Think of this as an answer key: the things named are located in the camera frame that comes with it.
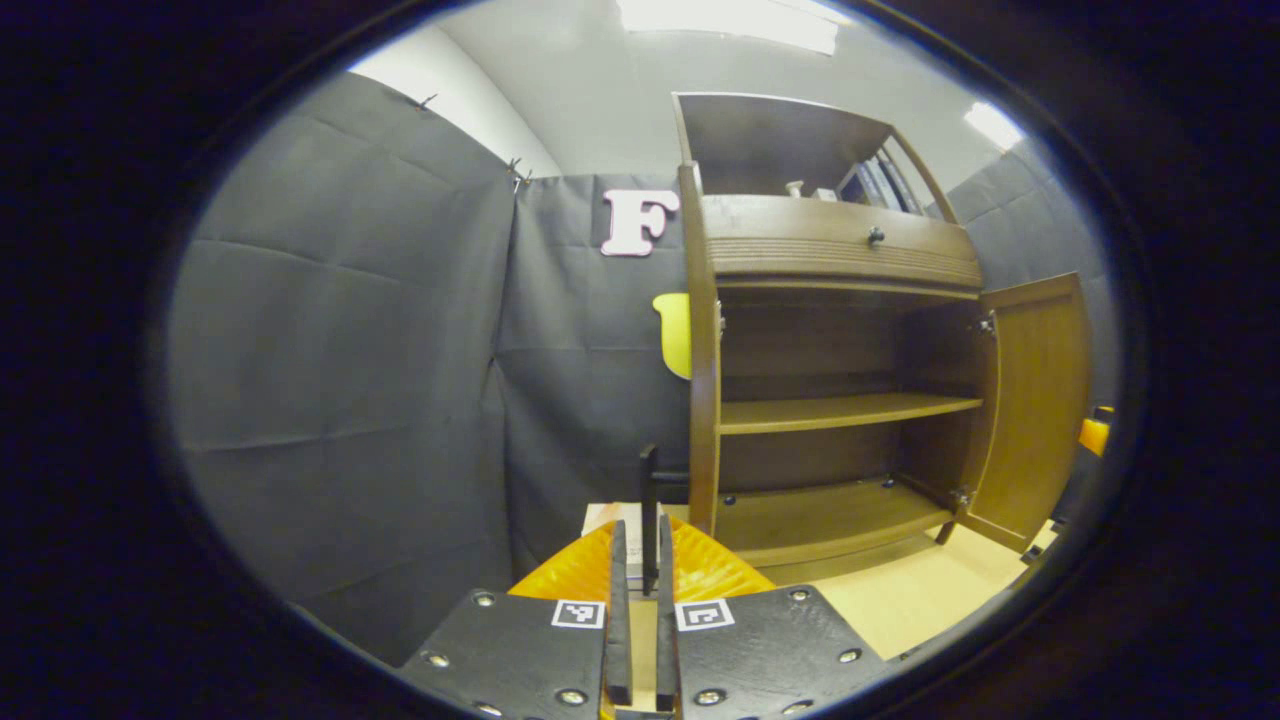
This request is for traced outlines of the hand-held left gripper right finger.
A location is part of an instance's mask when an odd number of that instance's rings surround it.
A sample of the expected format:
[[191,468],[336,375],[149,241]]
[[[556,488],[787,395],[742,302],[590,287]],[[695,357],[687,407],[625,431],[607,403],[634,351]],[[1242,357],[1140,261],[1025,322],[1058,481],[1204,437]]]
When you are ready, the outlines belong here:
[[814,585],[694,596],[718,544],[659,520],[655,700],[677,719],[814,719],[883,683],[876,652]]

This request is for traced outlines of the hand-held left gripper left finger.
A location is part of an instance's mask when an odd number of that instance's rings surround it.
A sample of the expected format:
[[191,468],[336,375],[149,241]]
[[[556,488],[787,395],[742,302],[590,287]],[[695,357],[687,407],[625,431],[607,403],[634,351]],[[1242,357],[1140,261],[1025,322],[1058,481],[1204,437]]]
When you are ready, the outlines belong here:
[[398,678],[471,719],[611,719],[632,700],[627,527],[581,536],[507,592],[471,589]]

